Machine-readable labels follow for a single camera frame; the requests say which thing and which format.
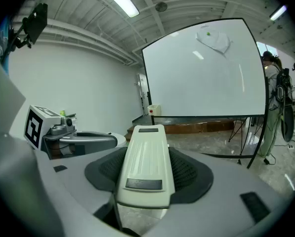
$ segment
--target ceiling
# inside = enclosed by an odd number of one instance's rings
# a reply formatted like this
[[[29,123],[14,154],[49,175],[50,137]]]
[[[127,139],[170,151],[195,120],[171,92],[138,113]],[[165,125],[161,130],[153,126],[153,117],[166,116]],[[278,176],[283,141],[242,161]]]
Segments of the ceiling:
[[[131,0],[140,14],[129,18],[113,0],[27,0],[14,18],[22,18],[42,2],[48,4],[48,26],[40,42],[75,45],[108,55],[127,66],[142,66],[140,50],[151,41],[207,20],[244,18],[256,41],[295,55],[295,25],[288,13],[276,21],[269,15],[276,0]],[[155,4],[168,8],[157,12]]]

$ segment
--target wooden platform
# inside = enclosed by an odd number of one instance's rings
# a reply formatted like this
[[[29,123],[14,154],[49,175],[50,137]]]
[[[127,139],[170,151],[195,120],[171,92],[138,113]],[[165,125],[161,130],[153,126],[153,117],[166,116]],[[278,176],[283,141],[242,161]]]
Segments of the wooden platform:
[[[209,121],[195,124],[168,124],[164,125],[166,134],[190,134],[202,132],[218,132],[232,130],[234,127],[234,119]],[[127,130],[125,135],[126,141],[130,141],[134,126]]]

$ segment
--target white screen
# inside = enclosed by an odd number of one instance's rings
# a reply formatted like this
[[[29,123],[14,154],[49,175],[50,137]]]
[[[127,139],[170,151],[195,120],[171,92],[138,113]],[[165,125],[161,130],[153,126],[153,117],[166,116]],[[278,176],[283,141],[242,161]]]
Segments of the white screen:
[[[224,54],[196,39],[203,26],[225,33]],[[265,79],[256,44],[242,19],[191,26],[142,50],[153,104],[162,116],[263,115]]]

